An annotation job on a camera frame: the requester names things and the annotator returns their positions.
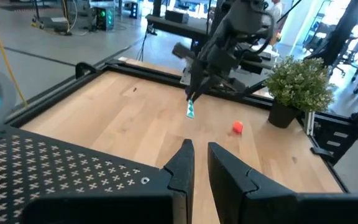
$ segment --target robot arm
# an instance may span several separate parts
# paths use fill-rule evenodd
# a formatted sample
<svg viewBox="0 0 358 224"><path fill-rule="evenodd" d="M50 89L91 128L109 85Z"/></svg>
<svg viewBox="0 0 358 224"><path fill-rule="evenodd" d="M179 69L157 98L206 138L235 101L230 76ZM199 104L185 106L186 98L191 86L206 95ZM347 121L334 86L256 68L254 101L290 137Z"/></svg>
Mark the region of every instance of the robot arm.
<svg viewBox="0 0 358 224"><path fill-rule="evenodd" d="M261 53L273 37L275 21L264 9L264 0L228 0L221 6L225 14L222 21L197 56L176 44L172 53L192 61L187 100L195 101L209 88L221 83L234 89L227 82L231 69L237 68L247 54ZM262 16L270 18L271 26L263 27ZM252 45L261 38L266 39L265 43L253 51ZM236 51L239 43L247 43L248 49Z"/></svg>

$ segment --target concrete floor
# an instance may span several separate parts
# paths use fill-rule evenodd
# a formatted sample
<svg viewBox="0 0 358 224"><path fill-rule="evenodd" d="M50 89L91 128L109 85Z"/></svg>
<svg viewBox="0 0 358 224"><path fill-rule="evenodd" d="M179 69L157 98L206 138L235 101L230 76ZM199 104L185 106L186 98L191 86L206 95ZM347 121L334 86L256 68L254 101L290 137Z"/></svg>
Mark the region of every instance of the concrete floor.
<svg viewBox="0 0 358 224"><path fill-rule="evenodd" d="M44 15L56 13L59 11L41 12ZM125 27L125 30L63 37L31 27L32 15L33 12L11 12L0 9L0 35L4 45L9 48L7 56L27 99L73 75L73 65L78 62L94 64L130 45L133 46L117 57L136 58L141 46L139 40L144 37L146 26L144 20L136 21L124 17L116 24L121 28ZM75 34L81 32L81 30L74 30ZM185 66L184 61L171 54L172 47L177 42L189 46L191 40L160 31L158 36L148 36L144 61L182 70ZM303 53L299 47L278 45L277 49L281 55L294 54L300 57ZM8 75L1 53L0 71ZM236 74L236 76L249 85L263 79L260 75ZM348 75L342 79L335 73L331 79L337 85L335 91L337 100L331 109L345 116L358 110L358 97L352 94L355 83L350 83L350 78L351 75ZM335 169L349 190L358 192L358 141L335 165Z"/></svg>

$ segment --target black plant pot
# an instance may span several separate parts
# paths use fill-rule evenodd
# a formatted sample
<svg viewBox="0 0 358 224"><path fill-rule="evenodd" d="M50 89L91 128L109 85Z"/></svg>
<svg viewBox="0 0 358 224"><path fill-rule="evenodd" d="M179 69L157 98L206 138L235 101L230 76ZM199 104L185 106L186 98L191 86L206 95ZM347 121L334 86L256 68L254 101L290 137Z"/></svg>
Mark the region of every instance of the black plant pot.
<svg viewBox="0 0 358 224"><path fill-rule="evenodd" d="M284 106L274 100L268 115L268 121L278 128L287 128L300 112L300 110L294 107Z"/></svg>

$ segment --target green plant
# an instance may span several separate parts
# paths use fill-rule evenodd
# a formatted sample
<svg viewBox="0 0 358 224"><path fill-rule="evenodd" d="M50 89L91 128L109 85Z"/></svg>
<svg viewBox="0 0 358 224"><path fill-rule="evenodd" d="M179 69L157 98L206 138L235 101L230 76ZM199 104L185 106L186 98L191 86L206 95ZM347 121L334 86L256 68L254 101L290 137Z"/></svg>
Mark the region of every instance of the green plant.
<svg viewBox="0 0 358 224"><path fill-rule="evenodd" d="M266 79L270 94L284 106L302 111L325 111L334 101L328 69L320 58L295 60L285 58Z"/></svg>

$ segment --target red object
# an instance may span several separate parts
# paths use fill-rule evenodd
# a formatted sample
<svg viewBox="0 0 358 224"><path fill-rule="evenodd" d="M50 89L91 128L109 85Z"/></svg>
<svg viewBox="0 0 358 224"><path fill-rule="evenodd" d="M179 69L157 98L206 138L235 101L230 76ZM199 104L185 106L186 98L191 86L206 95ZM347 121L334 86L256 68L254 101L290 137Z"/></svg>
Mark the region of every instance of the red object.
<svg viewBox="0 0 358 224"><path fill-rule="evenodd" d="M240 121L235 121L233 123L233 131L237 134L241 134L242 133L242 129L243 129L244 125L242 125L242 123Z"/></svg>

